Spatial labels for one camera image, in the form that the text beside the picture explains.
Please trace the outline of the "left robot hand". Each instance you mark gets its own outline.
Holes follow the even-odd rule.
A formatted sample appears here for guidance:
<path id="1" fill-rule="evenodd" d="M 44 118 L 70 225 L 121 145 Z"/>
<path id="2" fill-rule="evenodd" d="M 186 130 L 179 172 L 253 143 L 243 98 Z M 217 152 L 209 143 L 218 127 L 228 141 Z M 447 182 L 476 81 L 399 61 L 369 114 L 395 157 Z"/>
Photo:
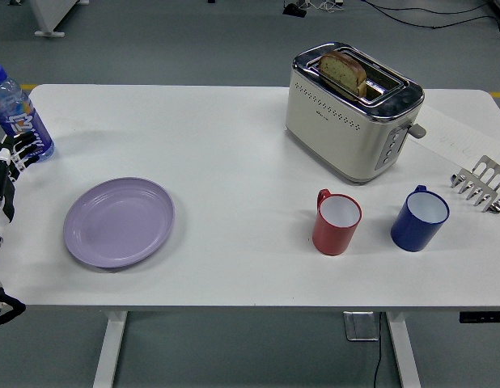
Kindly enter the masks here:
<path id="1" fill-rule="evenodd" d="M 14 183 L 23 171 L 39 160 L 37 155 L 31 156 L 36 150 L 35 140 L 34 134 L 23 133 L 6 135 L 0 142 L 0 245 L 3 231 L 15 214 Z"/>

